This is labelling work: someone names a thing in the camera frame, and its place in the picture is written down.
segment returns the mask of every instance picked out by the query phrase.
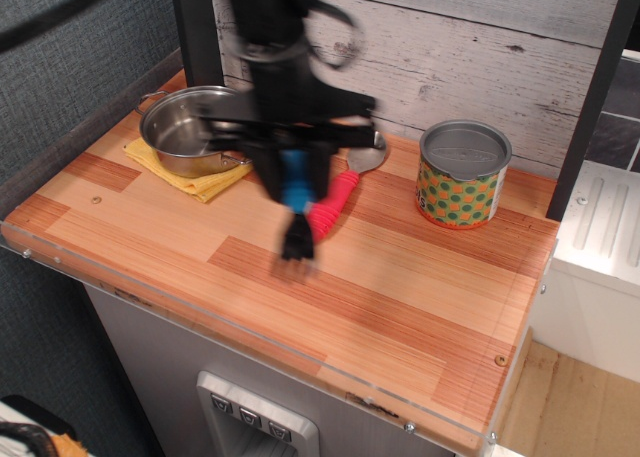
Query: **black tile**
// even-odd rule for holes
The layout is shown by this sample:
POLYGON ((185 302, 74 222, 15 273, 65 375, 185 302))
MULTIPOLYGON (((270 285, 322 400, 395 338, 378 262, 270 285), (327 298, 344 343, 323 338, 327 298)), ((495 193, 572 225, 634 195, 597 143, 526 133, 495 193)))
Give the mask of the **black tile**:
POLYGON ((640 62, 620 59, 602 110, 640 119, 640 62))
POLYGON ((587 149, 587 160, 626 169, 640 141, 640 122, 600 114, 587 149))

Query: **silver button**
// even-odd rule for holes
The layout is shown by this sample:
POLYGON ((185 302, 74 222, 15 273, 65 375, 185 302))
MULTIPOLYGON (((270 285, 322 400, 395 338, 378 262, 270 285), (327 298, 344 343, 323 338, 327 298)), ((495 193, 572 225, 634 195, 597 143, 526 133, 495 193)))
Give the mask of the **silver button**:
POLYGON ((224 412, 225 414, 233 413, 233 407, 231 406, 231 402, 228 400, 218 397, 215 394, 211 394, 211 402, 213 402, 213 406, 221 412, 224 412))
POLYGON ((255 412, 245 409, 244 407, 240 407, 240 417, 242 417, 245 424, 250 425, 251 427, 257 427, 258 429, 262 427, 260 416, 255 412))
POLYGON ((291 431, 286 427, 282 427, 280 424, 274 422, 269 422, 269 431, 276 439, 291 442, 291 431))

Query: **white appliance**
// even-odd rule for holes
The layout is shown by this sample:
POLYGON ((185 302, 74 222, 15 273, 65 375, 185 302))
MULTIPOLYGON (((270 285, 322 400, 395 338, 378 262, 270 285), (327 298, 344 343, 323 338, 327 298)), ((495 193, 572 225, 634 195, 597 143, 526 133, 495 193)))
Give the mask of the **white appliance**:
POLYGON ((640 382, 640 174, 584 162, 530 325, 537 342, 640 382))

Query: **wooden countertop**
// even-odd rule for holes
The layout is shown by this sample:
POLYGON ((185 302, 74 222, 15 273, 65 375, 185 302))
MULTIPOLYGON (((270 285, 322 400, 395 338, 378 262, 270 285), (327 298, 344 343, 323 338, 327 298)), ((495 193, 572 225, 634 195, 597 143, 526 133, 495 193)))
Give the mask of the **wooden countertop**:
MULTIPOLYGON (((163 89, 185 85, 178 74, 163 89)), ((488 225, 428 222, 418 143, 363 175, 316 270, 274 266, 287 209, 255 175, 202 204, 129 159, 132 112, 6 219, 33 258, 464 454, 487 435, 554 244, 555 182, 510 169, 488 225)), ((346 168, 342 155, 334 171, 346 168)))

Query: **blue gripper part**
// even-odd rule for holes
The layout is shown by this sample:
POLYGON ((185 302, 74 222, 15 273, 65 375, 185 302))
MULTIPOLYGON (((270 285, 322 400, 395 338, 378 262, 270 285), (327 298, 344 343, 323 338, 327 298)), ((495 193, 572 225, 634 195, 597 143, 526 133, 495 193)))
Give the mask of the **blue gripper part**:
POLYGON ((307 172, 308 154, 304 150, 283 150, 280 158, 285 166, 282 203, 296 214, 302 214, 308 202, 315 202, 307 172))

